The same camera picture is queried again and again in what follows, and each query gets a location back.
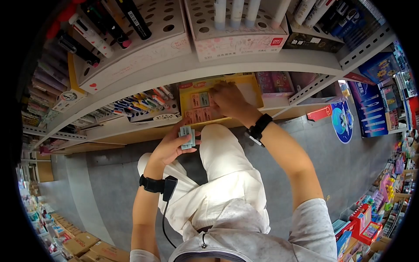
black cable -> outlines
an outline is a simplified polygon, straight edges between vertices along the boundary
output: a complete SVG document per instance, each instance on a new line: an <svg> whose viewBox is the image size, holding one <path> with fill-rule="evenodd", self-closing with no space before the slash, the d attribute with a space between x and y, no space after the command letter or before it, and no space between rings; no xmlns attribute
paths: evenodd
<svg viewBox="0 0 419 262"><path fill-rule="evenodd" d="M170 244L172 244L172 246L174 248L176 248L175 245L173 245L172 241L170 241L170 239L167 237L166 235L166 231L164 230L164 218L166 217L166 211L167 211L167 207L169 206L169 201L167 201L166 207L164 208L164 212L163 212L163 221L162 221L162 227L163 227L163 234L164 236L167 238L167 241L169 241Z"/></svg>

barcode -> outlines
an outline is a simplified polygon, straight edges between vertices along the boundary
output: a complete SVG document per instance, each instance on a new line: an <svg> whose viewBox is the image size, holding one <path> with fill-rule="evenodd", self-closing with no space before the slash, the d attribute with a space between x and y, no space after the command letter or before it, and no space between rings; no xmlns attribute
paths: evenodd
<svg viewBox="0 0 419 262"><path fill-rule="evenodd" d="M135 26L139 26L140 23L137 21L132 11L129 11L128 14L129 14L129 17L131 17L132 21L134 22Z"/></svg>

yellow display box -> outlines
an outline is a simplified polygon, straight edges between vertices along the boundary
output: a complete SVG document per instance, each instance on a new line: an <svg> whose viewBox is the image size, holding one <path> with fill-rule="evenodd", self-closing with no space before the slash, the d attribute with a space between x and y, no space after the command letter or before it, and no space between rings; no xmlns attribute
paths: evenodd
<svg viewBox="0 0 419 262"><path fill-rule="evenodd" d="M210 105L212 105L213 103L212 98L209 96L209 94L208 97L205 94L205 92L208 92L210 88L212 88L215 84L219 83L220 81L235 82L248 103L254 105L256 108L262 108L264 106L262 101L262 94L258 86L256 76L253 72L216 76L213 78L200 79L189 83L182 83L181 85L179 85L179 97L181 103L182 117L194 117L194 121L189 123L189 125L192 128L199 129L198 127L200 126L205 126L212 123L221 124L222 122L231 119L231 117L225 117L210 109ZM206 100L207 98L209 98L209 104L206 102L204 103L204 100ZM200 103L197 102L201 99L204 106L200 106ZM206 112L211 110L211 120L195 121L195 117L197 115L195 114L192 116L191 114L193 114L195 110L199 111L200 109L201 114L202 112L204 112L205 114ZM201 120L204 120L206 118L206 115L204 118L204 114L202 114Z"/></svg>

blue round sign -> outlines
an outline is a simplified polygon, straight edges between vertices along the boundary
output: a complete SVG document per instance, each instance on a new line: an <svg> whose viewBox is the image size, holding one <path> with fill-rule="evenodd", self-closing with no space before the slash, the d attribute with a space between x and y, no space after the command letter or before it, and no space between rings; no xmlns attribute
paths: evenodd
<svg viewBox="0 0 419 262"><path fill-rule="evenodd" d="M332 125L339 140L347 144L352 138L352 128L354 126L354 116L348 107L348 103L338 102L331 104Z"/></svg>

hand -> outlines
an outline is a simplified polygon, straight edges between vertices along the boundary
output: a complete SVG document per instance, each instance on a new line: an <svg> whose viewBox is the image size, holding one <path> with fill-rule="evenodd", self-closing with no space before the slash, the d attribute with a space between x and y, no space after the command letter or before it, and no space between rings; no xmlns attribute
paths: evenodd
<svg viewBox="0 0 419 262"><path fill-rule="evenodd" d="M161 140L160 144L155 148L153 153L150 156L149 163L168 165L172 163L178 156L183 153L192 153L195 152L196 148L190 148L186 150L181 150L181 145L188 142L191 139L191 135L186 135L183 137L178 137L178 132L182 126L188 122L188 119L183 119L179 121L173 128L166 134L166 136ZM200 136L201 132L195 131L195 136ZM195 140L195 144L201 144L201 140Z"/></svg>
<svg viewBox="0 0 419 262"><path fill-rule="evenodd" d="M262 113L246 102L234 82L221 81L209 90L214 102L213 109L226 117L238 119L247 128L255 125Z"/></svg>

